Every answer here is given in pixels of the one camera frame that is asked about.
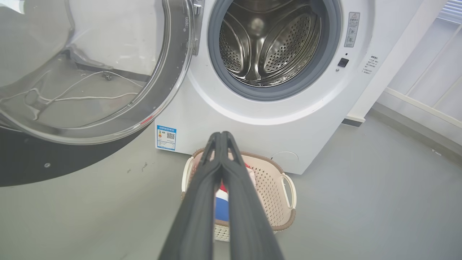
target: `clothes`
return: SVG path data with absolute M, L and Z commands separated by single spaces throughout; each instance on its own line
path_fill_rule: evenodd
M 250 168 L 249 165 L 245 164 L 245 166 L 247 167 L 250 180 L 255 187 L 255 172 Z M 215 197 L 215 219 L 229 221 L 228 191 L 226 190 L 223 183 L 221 183 L 221 187 L 218 189 Z

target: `white basket handle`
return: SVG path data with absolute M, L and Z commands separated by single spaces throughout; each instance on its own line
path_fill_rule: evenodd
M 290 192 L 292 194 L 292 204 L 289 203 L 289 196 L 287 195 L 287 191 L 285 188 L 284 195 L 286 196 L 287 205 L 291 210 L 293 210 L 297 206 L 297 192 L 295 191 L 295 185 L 293 184 L 292 179 L 289 178 L 289 176 L 287 176 L 285 173 L 282 174 L 282 177 L 284 177 L 284 179 L 286 179 L 289 183 Z
M 181 180 L 181 191 L 182 192 L 186 192 L 186 185 L 188 183 L 189 174 L 191 173 L 191 167 L 193 165 L 193 160 L 194 160 L 194 157 L 189 158 L 186 161 L 186 164 L 184 165 L 183 178 Z

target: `gray floor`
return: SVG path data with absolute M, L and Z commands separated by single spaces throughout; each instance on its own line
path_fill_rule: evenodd
M 276 234 L 285 258 L 462 259 L 462 168 L 366 119 L 359 128 L 341 125 L 305 174 L 291 175 L 297 217 Z M 1 189 L 0 259 L 156 259 L 181 203 L 188 156 L 152 149 L 154 142 L 137 138 L 111 156 L 139 171 L 102 161 Z M 145 184 L 135 186 L 134 178 Z M 214 246 L 214 259 L 230 258 L 228 243 Z
M 306 173 L 291 175 L 297 218 L 276 235 L 285 258 L 462 259 L 462 169 L 366 119 L 341 125 Z M 170 222 L 127 259 L 157 255 Z M 229 244 L 216 242 L 214 255 L 229 259 Z

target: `open washing machine door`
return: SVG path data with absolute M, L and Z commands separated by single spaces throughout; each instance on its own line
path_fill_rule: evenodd
M 0 125 L 98 144 L 149 124 L 175 96 L 194 39 L 191 0 L 0 5 Z

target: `beige plastic basket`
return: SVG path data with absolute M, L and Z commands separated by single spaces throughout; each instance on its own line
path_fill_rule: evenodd
M 182 199 L 188 185 L 196 172 L 197 165 L 201 160 L 204 149 L 195 152 L 184 166 L 181 183 Z M 241 152 L 242 158 L 255 172 L 256 190 L 263 200 L 263 207 L 273 232 L 282 231 L 292 225 L 295 220 L 295 206 L 297 205 L 297 193 L 289 176 L 285 175 L 281 167 L 274 161 L 255 154 Z M 287 180 L 291 190 L 292 203 L 284 185 Z M 229 241 L 229 222 L 215 220 L 215 239 Z

